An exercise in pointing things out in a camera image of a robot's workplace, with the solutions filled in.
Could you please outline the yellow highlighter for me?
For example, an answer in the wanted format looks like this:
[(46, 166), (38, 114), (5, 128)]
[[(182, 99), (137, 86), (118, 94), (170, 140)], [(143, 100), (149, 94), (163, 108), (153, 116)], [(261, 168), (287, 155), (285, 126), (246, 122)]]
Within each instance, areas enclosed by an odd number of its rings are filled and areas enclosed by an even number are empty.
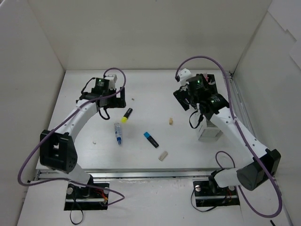
[(129, 116), (131, 115), (133, 109), (132, 108), (128, 108), (128, 110), (125, 112), (125, 114), (123, 115), (123, 117), (121, 118), (121, 122), (122, 123), (126, 123)]

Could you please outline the blue highlighter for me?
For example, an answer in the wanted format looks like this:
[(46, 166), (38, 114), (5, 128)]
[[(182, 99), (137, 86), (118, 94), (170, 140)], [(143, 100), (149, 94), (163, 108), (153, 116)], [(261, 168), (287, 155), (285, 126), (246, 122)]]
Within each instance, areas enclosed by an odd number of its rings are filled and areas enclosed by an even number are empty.
[(155, 148), (159, 147), (157, 141), (148, 132), (145, 132), (143, 135)]

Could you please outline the pink thin highlighter pen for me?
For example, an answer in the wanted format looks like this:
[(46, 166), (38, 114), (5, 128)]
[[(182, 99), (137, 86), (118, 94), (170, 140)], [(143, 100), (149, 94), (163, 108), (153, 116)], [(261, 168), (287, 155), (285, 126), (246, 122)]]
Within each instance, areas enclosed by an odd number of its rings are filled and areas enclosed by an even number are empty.
[(207, 73), (204, 74), (204, 78), (206, 79), (206, 81), (207, 81), (208, 83), (210, 83), (211, 79), (210, 79), (210, 77), (208, 76)]

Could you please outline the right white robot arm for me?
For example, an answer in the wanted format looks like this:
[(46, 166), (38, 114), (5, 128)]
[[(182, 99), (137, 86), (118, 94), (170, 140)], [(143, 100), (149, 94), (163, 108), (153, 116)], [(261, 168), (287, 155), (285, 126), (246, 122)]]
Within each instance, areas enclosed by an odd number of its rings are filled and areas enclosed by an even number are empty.
[(241, 121), (230, 113), (228, 101), (208, 84), (202, 74), (192, 75), (187, 69), (179, 72), (176, 80), (180, 88), (174, 92), (175, 98), (184, 110), (193, 107), (200, 119), (207, 119), (244, 154), (246, 166), (221, 170), (209, 180), (209, 191), (219, 194), (227, 186), (241, 185), (253, 191), (268, 180), (267, 174), (274, 176), (281, 154), (278, 150), (269, 150), (258, 141)]

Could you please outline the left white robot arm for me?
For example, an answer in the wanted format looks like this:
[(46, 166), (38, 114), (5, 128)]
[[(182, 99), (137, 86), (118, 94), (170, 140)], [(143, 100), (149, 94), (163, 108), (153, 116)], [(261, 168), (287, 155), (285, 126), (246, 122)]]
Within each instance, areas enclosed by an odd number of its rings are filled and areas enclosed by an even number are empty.
[(78, 164), (78, 155), (75, 148), (75, 140), (80, 131), (91, 117), (108, 108), (124, 108), (125, 90), (120, 92), (120, 97), (110, 97), (95, 101), (95, 98), (110, 96), (117, 92), (115, 74), (103, 78), (92, 78), (95, 86), (90, 92), (81, 91), (81, 96), (76, 100), (76, 106), (72, 113), (76, 113), (56, 130), (40, 146), (40, 163), (52, 170), (61, 172), (69, 181), (78, 182), (77, 192), (82, 197), (90, 197), (94, 192), (92, 175), (86, 173)]

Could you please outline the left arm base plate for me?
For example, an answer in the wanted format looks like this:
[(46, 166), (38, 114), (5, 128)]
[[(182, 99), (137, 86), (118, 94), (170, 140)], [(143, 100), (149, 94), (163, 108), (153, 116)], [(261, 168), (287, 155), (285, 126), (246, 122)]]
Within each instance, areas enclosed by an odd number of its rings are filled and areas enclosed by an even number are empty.
[(107, 210), (109, 192), (102, 189), (79, 187), (69, 183), (66, 190), (64, 211)]

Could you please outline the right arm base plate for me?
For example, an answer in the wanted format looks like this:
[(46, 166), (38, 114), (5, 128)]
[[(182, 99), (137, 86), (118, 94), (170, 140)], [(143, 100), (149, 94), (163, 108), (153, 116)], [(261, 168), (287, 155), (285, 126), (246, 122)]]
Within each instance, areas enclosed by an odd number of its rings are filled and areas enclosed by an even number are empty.
[(192, 203), (203, 211), (211, 211), (222, 206), (239, 206), (240, 200), (236, 188), (211, 188), (208, 180), (193, 181)]

